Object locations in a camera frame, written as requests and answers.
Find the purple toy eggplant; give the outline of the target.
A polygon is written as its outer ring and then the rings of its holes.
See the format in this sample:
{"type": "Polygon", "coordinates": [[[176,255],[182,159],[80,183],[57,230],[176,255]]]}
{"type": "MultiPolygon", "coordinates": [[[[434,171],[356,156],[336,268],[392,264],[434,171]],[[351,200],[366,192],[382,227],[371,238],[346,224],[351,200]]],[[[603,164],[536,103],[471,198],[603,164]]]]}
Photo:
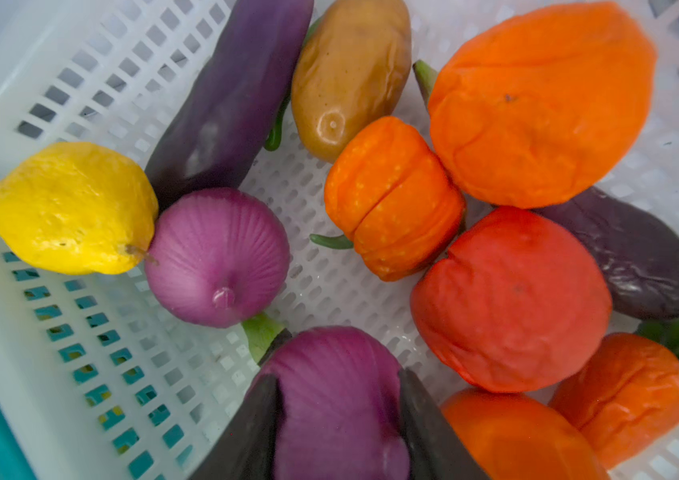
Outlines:
{"type": "Polygon", "coordinates": [[[312,0],[235,3],[145,168],[161,210],[196,190],[240,186],[275,124],[312,12],[312,0]]]}

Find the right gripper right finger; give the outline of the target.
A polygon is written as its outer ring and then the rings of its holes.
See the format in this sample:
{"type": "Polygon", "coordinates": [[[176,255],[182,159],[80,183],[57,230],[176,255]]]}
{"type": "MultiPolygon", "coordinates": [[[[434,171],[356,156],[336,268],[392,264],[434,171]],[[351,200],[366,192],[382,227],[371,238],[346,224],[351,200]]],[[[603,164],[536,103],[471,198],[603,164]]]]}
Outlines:
{"type": "Polygon", "coordinates": [[[399,371],[399,416],[413,480],[489,480],[485,470],[465,449],[419,376],[399,371]]]}

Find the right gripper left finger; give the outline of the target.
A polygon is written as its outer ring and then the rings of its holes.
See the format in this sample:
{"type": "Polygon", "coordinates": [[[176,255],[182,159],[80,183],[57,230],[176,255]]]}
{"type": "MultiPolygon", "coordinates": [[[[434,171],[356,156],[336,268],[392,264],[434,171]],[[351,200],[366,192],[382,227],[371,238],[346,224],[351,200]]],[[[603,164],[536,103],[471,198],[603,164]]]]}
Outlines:
{"type": "Polygon", "coordinates": [[[189,479],[272,479],[280,410],[277,378],[260,376],[189,479]]]}

